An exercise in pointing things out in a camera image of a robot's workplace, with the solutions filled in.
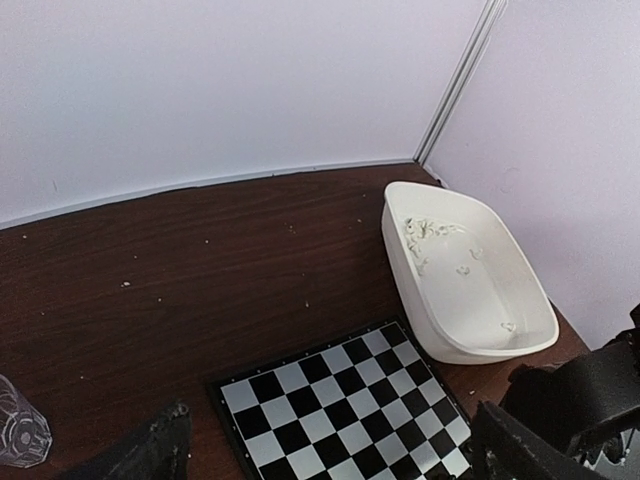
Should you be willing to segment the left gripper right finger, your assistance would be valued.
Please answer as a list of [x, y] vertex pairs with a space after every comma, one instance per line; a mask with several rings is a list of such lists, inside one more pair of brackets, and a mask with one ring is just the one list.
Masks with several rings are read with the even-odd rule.
[[558, 452], [492, 402], [480, 402], [471, 422], [476, 479], [600, 479]]

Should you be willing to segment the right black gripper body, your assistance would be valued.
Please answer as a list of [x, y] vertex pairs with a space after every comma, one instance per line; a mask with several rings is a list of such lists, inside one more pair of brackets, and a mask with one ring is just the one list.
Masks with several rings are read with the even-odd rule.
[[558, 365], [521, 365], [502, 409], [556, 450], [590, 467], [639, 453], [639, 308], [634, 327]]

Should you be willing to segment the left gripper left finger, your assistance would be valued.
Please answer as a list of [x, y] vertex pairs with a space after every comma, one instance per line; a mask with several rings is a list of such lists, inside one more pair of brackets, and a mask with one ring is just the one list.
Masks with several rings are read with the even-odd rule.
[[176, 401], [57, 479], [186, 479], [191, 434], [191, 411]]

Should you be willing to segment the black and grey chessboard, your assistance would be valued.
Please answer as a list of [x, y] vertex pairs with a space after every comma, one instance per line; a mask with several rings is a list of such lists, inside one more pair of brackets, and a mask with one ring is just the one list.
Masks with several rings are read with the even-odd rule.
[[391, 318], [208, 385], [249, 479], [469, 479], [468, 416]]

